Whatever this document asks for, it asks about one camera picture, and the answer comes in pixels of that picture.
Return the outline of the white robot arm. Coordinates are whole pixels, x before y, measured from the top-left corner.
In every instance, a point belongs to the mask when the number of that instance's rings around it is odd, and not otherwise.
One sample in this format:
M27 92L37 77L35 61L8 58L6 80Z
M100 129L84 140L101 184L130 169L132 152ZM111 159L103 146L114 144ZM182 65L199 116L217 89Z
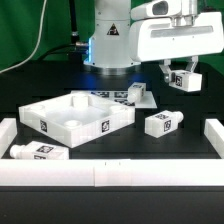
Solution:
M200 55L224 50L222 14L199 12L198 0L151 0L137 7L131 0L94 0L95 31L84 64L109 74L147 61L159 61L164 79L176 74L175 58L189 58L192 72Z

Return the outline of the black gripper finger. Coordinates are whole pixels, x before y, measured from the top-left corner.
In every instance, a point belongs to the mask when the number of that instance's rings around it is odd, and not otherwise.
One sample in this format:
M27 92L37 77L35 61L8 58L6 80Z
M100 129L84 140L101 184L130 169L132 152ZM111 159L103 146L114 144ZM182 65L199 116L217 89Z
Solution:
M160 64L160 69L164 74L164 81L166 83L170 83L172 81L172 71L168 65Z
M189 72L193 72L198 64L198 57L192 56L188 60L188 64L186 66L186 70Z

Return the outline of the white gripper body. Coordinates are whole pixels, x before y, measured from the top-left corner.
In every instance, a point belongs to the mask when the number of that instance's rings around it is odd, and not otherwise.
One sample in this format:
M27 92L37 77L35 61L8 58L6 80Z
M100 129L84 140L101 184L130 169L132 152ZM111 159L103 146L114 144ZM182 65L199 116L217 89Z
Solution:
M197 12L197 0L152 0L131 10L130 57L136 62L220 53L222 14Z

